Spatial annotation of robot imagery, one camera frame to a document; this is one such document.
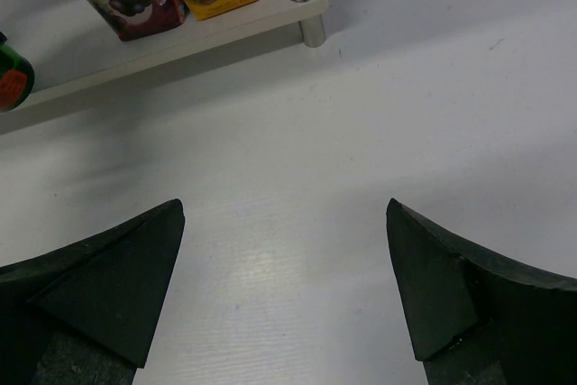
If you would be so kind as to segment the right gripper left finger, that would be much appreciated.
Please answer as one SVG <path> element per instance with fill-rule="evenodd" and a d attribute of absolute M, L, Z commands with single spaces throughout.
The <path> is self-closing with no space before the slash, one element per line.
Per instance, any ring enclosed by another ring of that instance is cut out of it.
<path fill-rule="evenodd" d="M 1 269 L 3 384 L 130 384 L 144 367 L 184 232 L 175 198 Z"/>

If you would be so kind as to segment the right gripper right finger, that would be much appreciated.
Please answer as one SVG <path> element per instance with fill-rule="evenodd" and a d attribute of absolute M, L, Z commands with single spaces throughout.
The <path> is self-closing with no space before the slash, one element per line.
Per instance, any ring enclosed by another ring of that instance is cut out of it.
<path fill-rule="evenodd" d="M 482 247 L 391 199 L 392 268 L 430 384 L 574 384 L 576 280 Z"/>

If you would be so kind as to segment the green glass bottle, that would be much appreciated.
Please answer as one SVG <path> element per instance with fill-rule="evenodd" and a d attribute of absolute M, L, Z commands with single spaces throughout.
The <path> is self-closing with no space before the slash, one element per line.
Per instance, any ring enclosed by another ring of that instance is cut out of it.
<path fill-rule="evenodd" d="M 31 94 L 35 72 L 31 63 L 7 44 L 1 33 L 0 59 L 0 110 L 14 110 Z"/>

